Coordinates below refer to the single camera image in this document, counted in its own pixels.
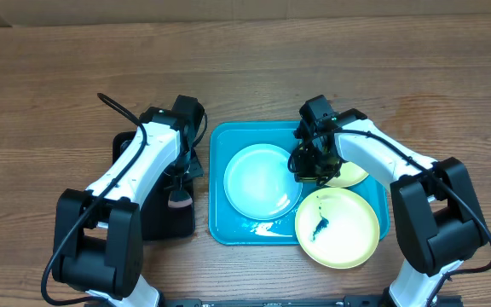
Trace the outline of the pink green sponge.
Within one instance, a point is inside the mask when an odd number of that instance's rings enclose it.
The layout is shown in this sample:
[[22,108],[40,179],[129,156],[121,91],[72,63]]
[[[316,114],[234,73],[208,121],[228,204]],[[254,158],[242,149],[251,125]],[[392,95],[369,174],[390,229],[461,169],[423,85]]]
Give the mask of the pink green sponge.
[[193,204],[193,198],[185,189],[175,189],[169,194],[168,207],[171,210],[181,210]]

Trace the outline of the light blue plate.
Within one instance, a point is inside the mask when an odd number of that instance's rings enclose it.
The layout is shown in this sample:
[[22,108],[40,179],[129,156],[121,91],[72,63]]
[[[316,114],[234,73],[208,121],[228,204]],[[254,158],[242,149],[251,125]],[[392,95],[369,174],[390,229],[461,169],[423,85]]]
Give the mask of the light blue plate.
[[267,143],[248,146],[235,154],[223,175],[224,192],[232,207],[260,221],[287,214],[303,190],[288,170],[289,158],[285,149]]

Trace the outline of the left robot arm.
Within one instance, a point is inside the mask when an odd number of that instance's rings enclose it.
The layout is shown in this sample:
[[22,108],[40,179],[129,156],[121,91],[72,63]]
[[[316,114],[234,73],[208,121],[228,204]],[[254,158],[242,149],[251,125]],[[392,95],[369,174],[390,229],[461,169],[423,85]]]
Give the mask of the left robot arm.
[[113,141],[113,164],[102,177],[58,199],[53,254],[40,292],[53,306],[161,306],[162,293],[142,276],[142,211],[194,207],[192,181],[203,174],[194,149],[207,115],[190,96],[140,116],[103,93],[98,98],[137,129]]

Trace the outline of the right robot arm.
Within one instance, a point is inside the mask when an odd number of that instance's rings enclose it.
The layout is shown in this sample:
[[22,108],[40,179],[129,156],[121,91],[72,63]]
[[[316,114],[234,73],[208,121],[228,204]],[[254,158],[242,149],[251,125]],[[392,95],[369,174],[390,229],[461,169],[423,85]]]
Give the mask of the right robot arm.
[[461,306],[440,297],[455,275],[491,269],[491,233],[466,167],[415,153],[352,108],[338,113],[324,96],[306,101],[288,160],[298,182],[321,186],[352,162],[390,192],[396,238],[405,261],[398,277],[370,301],[380,306]]

